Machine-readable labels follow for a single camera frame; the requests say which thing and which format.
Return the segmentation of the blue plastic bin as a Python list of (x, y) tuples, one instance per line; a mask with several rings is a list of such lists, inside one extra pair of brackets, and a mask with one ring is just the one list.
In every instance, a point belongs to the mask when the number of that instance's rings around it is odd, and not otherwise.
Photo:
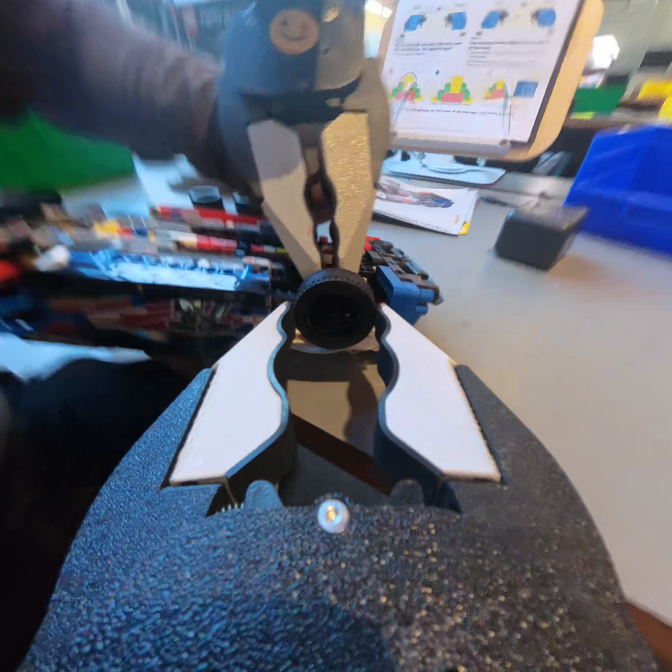
[(583, 230), (671, 254), (671, 127), (597, 133), (565, 199)]

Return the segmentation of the toy brick car chassis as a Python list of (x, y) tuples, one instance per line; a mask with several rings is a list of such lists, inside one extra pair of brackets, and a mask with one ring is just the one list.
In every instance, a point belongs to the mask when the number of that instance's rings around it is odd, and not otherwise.
[[(439, 287), (394, 244), (368, 237), (359, 275), (414, 325)], [(229, 348), (303, 283), (267, 221), (220, 210), (67, 210), (56, 194), (1, 203), (1, 332), (144, 349)]]

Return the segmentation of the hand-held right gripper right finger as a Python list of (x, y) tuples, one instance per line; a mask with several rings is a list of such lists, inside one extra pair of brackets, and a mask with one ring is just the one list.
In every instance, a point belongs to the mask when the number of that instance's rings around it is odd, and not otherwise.
[(384, 458), (396, 449), (440, 482), (500, 483), (501, 472), (449, 355), (387, 304), (376, 321)]

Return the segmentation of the person's left forearm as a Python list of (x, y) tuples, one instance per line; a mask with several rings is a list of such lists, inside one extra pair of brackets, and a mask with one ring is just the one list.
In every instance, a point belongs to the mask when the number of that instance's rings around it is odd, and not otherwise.
[(124, 25), (90, 1), (1, 2), (1, 120), (34, 112), (141, 158), (184, 155), (224, 179), (210, 59)]

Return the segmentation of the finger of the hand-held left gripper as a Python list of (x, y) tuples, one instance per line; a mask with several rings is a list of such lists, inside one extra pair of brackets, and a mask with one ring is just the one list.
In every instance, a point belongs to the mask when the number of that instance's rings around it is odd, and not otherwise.
[(296, 130), (274, 120), (247, 128), (262, 194), (262, 210), (303, 280), (322, 269), (305, 190), (307, 167)]
[(321, 134), (321, 155), (332, 195), (338, 265), (357, 270), (375, 199), (368, 115), (344, 112), (328, 123)]

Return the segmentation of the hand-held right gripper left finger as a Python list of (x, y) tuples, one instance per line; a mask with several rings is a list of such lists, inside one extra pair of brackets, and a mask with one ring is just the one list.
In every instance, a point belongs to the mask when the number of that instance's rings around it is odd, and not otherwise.
[(229, 484), (279, 447), (290, 405), (275, 366), (291, 344), (291, 309), (281, 304), (214, 364), (169, 484)]

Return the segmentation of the open instruction booklet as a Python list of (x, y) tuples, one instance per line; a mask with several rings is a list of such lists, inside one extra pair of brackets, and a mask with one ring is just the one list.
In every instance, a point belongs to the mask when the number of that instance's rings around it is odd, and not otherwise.
[(373, 213), (395, 223), (460, 236), (470, 228), (478, 197), (475, 189), (425, 188), (385, 177), (376, 186)]

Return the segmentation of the yellow plastic bin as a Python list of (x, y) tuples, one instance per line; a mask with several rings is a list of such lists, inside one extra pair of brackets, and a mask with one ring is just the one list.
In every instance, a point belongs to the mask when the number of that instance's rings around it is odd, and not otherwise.
[(661, 120), (671, 119), (671, 78), (648, 78), (641, 85), (636, 101), (655, 110)]

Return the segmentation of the dark grey power adapter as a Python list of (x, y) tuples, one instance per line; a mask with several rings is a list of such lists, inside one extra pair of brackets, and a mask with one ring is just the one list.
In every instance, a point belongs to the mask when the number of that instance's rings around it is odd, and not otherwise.
[(538, 204), (508, 213), (494, 244), (501, 259), (550, 271), (583, 228), (589, 208)]

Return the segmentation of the green plastic bin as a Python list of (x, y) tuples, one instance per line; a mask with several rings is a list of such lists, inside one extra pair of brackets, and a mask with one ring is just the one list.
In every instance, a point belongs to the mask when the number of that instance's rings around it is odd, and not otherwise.
[(578, 88), (569, 116), (576, 119), (609, 116), (616, 110), (626, 88), (627, 83), (604, 85), (598, 88)]
[(32, 113), (1, 121), (1, 189), (60, 191), (133, 174), (125, 145), (65, 132)]

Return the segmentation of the black toy car wheel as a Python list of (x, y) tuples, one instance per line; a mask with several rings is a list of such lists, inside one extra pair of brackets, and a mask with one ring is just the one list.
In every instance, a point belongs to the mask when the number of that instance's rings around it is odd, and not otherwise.
[(368, 281), (357, 273), (330, 267), (312, 274), (298, 288), (295, 325), (312, 345), (350, 348), (373, 330), (378, 307)]

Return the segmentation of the person's dark brown clothing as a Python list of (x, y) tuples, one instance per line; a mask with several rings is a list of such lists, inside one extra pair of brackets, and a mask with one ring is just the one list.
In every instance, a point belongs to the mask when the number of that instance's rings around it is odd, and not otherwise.
[(97, 493), (194, 379), (154, 359), (1, 374), (1, 670), (25, 657)]

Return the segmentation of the grey desk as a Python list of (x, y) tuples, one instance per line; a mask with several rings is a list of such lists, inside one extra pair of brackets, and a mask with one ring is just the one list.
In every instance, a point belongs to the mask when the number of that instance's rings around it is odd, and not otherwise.
[(370, 234), (441, 288), (418, 329), (467, 365), (566, 471), (628, 601), (671, 623), (671, 260), (579, 235), (550, 272), (493, 246), (507, 210), (468, 234), (380, 221)]

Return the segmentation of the white stand base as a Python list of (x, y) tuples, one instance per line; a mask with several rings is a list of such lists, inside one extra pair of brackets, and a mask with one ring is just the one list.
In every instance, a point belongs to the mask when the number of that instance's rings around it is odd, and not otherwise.
[(452, 155), (399, 150), (385, 160), (382, 174), (403, 180), (488, 187), (500, 180), (506, 174), (506, 170), (487, 166), (483, 159), (476, 159), (475, 163), (461, 163)]

